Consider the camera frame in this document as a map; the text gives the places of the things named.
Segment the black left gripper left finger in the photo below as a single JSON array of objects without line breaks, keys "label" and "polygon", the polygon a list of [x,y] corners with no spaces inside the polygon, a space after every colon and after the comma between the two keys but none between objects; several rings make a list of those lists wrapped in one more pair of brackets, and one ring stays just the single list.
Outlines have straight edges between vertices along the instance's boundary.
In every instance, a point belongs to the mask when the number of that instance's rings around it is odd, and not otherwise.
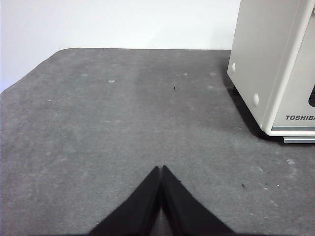
[{"label": "black left gripper left finger", "polygon": [[132,194],[90,236],[147,236],[160,207],[160,170],[154,167]]}]

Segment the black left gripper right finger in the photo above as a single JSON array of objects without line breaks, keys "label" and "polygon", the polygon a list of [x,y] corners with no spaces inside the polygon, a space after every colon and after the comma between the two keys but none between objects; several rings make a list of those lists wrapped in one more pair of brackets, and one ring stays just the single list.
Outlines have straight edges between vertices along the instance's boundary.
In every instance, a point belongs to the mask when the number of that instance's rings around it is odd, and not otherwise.
[{"label": "black left gripper right finger", "polygon": [[161,170],[162,207],[176,236],[234,236],[236,233],[205,208],[167,166]]}]

